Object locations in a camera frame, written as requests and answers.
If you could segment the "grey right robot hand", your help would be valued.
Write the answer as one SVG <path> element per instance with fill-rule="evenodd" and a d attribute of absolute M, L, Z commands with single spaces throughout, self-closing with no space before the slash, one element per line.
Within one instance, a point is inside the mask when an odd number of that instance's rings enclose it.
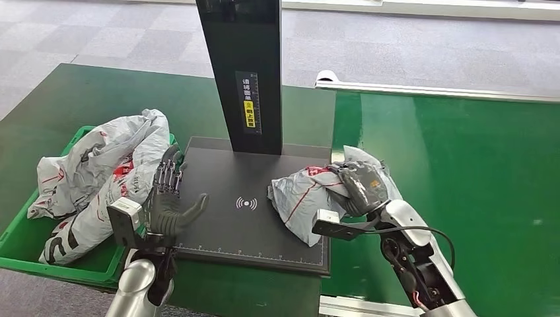
<path fill-rule="evenodd" d="M 382 209 L 391 199 L 381 175 L 375 167 L 363 161 L 336 162 L 327 165 L 341 181 L 338 192 L 329 190 L 332 199 L 350 217 L 361 217 Z"/>

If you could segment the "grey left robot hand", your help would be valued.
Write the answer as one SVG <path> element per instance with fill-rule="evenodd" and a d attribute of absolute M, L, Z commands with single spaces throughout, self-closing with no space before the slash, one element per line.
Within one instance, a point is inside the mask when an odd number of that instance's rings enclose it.
<path fill-rule="evenodd" d="M 188 208 L 181 205 L 180 190 L 187 165 L 177 143 L 164 152 L 144 204 L 152 233 L 178 236 L 206 210 L 209 202 L 207 193 L 200 194 Z"/>

